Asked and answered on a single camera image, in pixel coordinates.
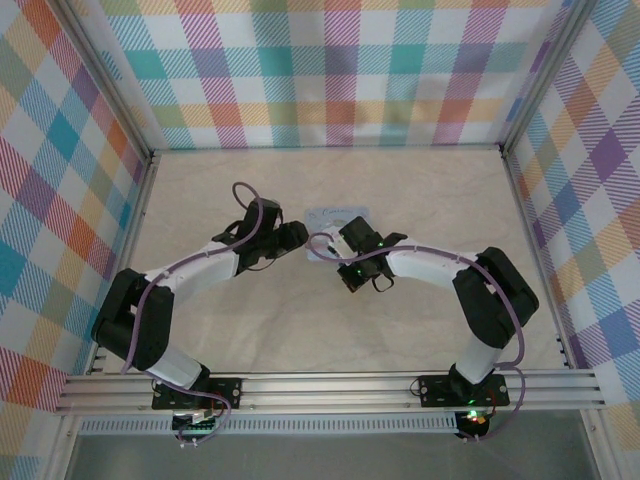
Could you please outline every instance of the plaid wall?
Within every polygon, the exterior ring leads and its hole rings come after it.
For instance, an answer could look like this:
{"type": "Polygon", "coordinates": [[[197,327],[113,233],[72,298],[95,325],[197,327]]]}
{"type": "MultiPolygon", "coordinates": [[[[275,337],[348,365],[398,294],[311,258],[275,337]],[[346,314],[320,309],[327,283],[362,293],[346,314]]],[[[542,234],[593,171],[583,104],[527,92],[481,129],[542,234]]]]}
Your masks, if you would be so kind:
{"type": "Polygon", "coordinates": [[[511,163],[580,367],[640,471],[640,0],[599,2],[511,163]]]}
{"type": "Polygon", "coordinates": [[[496,143],[572,0],[75,0],[158,148],[496,143]]]}
{"type": "Polygon", "coordinates": [[[0,479],[79,373],[142,161],[45,0],[0,0],[0,479]]]}

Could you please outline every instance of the vent grille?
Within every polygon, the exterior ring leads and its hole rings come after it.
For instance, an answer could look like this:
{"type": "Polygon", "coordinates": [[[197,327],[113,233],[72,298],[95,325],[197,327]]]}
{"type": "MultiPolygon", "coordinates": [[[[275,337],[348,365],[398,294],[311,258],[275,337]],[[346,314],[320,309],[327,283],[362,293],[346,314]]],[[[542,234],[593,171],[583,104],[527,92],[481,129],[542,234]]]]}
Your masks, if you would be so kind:
{"type": "MultiPolygon", "coordinates": [[[[159,435],[171,433],[170,416],[100,416],[83,420],[80,435],[159,435]]],[[[370,415],[234,414],[220,431],[240,435],[322,435],[371,433],[452,433],[453,413],[370,415]]]]}

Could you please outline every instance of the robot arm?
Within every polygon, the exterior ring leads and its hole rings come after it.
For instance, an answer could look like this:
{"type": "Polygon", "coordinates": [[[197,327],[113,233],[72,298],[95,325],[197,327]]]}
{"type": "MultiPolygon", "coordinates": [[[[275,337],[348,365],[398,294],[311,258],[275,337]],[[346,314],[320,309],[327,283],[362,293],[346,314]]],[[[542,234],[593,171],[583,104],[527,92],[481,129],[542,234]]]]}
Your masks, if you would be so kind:
{"type": "Polygon", "coordinates": [[[233,250],[207,254],[233,245],[249,235],[259,217],[255,200],[247,207],[243,220],[234,222],[195,252],[202,253],[200,258],[175,271],[167,266],[142,273],[132,269],[119,272],[93,326],[92,338],[118,357],[126,359],[142,293],[154,278],[164,272],[165,278],[156,283],[144,303],[132,366],[187,390],[208,391],[203,382],[209,379],[209,369],[169,344],[173,309],[197,293],[239,275],[261,258],[275,260],[305,244],[308,233],[302,223],[282,223],[280,206],[265,199],[262,203],[263,216],[257,233],[233,250]],[[278,219],[281,222],[276,228],[278,219]]]}
{"type": "Polygon", "coordinates": [[[515,333],[508,311],[485,278],[460,257],[472,260],[496,279],[524,326],[538,309],[539,302],[511,261],[501,250],[489,247],[482,253],[447,252],[450,258],[417,251],[420,243],[406,235],[392,233],[386,238],[375,232],[362,217],[341,229],[327,230],[332,240],[328,249],[338,258],[349,259],[385,247],[399,247],[363,261],[344,263],[338,268],[343,282],[355,292],[380,276],[409,277],[452,290],[458,296],[471,338],[460,359],[451,367],[447,389],[452,401],[466,404],[485,386],[503,349],[515,333]]]}

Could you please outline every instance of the colorful checkered pattern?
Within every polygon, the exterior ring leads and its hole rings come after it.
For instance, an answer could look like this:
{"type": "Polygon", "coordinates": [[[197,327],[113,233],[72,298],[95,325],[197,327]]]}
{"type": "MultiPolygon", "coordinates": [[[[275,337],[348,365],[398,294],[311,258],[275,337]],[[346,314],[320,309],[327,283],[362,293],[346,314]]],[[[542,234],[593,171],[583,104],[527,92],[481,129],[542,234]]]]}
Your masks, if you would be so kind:
{"type": "Polygon", "coordinates": [[[79,373],[143,163],[45,0],[0,0],[0,478],[79,373]]]}
{"type": "Polygon", "coordinates": [[[578,366],[640,471],[640,0],[599,2],[512,169],[578,366]]]}
{"type": "Polygon", "coordinates": [[[496,143],[571,0],[82,2],[150,143],[192,149],[496,143]]]}

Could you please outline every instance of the enclosure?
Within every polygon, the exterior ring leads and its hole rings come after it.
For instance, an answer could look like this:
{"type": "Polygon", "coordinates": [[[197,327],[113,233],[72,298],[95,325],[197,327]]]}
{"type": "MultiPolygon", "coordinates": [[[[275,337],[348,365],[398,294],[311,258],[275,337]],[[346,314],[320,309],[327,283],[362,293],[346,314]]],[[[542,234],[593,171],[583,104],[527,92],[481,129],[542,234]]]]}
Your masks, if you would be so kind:
{"type": "Polygon", "coordinates": [[[637,0],[0,6],[0,478],[637,476],[637,0]],[[181,449],[91,329],[118,272],[243,218],[236,181],[311,231],[364,212],[503,250],[540,301],[526,388],[497,372],[504,430],[463,442],[460,409],[412,391],[465,354],[454,292],[351,293],[299,248],[175,309],[171,344],[242,381],[220,435],[181,449]]]}

